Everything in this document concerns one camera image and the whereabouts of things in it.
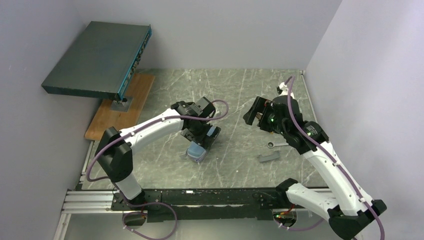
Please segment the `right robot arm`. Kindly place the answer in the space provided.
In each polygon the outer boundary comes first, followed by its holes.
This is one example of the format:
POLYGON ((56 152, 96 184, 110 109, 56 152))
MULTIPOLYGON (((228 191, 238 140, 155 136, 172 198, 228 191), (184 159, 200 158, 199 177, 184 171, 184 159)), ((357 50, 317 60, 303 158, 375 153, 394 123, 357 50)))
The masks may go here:
POLYGON ((353 240, 387 209, 381 199, 373 199, 354 180, 339 159, 328 135, 314 121, 306 121, 298 102, 289 95, 272 100, 257 96, 243 116, 247 125, 258 119, 260 130, 280 134, 316 169, 334 195, 318 193, 288 178, 275 188, 279 204, 300 205, 329 223, 333 232, 343 240, 353 240))

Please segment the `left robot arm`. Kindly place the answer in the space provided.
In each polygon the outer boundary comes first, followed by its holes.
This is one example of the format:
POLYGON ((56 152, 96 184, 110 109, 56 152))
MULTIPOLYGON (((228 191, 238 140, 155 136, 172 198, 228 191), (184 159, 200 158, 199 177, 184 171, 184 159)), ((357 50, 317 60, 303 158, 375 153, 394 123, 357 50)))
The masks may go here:
POLYGON ((190 142, 185 156, 195 163, 201 162, 221 131, 210 124, 220 119, 215 103, 206 97, 197 102, 178 101, 138 125, 121 130, 109 127, 100 139, 92 162, 100 164, 106 178, 127 200, 143 203, 145 192, 133 174, 133 155, 162 137, 180 133, 190 142))

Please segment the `silver ratchet wrench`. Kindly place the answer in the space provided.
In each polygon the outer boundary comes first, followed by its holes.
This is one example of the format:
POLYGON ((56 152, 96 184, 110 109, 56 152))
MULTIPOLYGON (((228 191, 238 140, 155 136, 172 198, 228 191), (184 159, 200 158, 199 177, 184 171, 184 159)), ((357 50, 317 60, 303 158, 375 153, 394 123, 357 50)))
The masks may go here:
POLYGON ((288 146, 289 144, 287 143, 287 142, 268 142, 267 143, 267 147, 269 148, 269 149, 273 149, 273 148, 276 148, 276 147, 283 147, 283 146, 288 146))

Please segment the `wooden board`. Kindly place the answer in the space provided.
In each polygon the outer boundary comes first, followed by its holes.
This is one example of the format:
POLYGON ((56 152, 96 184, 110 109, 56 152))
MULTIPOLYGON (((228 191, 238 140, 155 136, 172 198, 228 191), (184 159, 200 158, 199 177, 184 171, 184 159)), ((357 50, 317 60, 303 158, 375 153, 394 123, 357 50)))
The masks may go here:
POLYGON ((121 130, 136 125, 154 80, 154 75, 134 74, 125 93, 125 97, 133 97, 128 112, 110 110, 112 100, 104 99, 86 130, 84 138, 99 141, 109 127, 121 130))

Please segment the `grey metal stand plate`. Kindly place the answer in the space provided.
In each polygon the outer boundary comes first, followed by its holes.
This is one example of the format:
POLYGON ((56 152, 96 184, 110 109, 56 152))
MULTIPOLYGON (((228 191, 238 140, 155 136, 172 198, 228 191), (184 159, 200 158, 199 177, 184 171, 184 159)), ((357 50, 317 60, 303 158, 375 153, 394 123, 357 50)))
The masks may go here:
POLYGON ((124 97, 122 100, 119 100, 119 101, 113 100, 110 105, 110 110, 116 111, 116 112, 128 112, 132 104, 132 101, 133 101, 133 97, 131 96, 124 97))

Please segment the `grey plastic bracket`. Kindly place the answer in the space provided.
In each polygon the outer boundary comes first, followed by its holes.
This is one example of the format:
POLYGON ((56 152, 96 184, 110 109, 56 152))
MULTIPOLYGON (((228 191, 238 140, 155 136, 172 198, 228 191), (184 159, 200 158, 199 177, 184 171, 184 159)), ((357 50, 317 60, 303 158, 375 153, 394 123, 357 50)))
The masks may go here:
POLYGON ((257 159, 260 163, 266 163, 270 161, 274 161, 279 159, 281 156, 280 152, 278 150, 274 151, 272 154, 269 155, 258 155, 257 159))

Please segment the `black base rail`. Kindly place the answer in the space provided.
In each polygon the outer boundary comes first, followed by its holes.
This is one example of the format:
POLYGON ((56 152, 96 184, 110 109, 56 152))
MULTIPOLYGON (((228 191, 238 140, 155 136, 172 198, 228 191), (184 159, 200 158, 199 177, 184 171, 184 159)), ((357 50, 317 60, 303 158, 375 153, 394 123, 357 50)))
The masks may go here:
POLYGON ((113 193, 112 211, 143 211, 148 223, 177 220, 272 220, 271 213, 294 212, 274 187, 145 189, 141 200, 129 203, 113 193))

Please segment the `dark network switch box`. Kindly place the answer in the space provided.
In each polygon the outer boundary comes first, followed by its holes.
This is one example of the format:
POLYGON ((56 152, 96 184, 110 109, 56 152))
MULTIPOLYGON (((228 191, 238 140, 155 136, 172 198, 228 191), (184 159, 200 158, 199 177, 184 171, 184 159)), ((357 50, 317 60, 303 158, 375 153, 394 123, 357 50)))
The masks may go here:
POLYGON ((150 25, 91 21, 41 86, 49 94, 121 102, 151 36, 150 25))

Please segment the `aluminium frame rail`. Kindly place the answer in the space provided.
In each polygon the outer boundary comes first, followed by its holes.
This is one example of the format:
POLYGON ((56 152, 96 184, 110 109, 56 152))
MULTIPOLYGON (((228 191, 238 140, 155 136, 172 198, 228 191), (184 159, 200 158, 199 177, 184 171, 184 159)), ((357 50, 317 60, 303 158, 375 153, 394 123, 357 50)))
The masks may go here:
POLYGON ((72 215, 111 213, 113 198, 112 190, 67 191, 53 238, 65 238, 72 215))

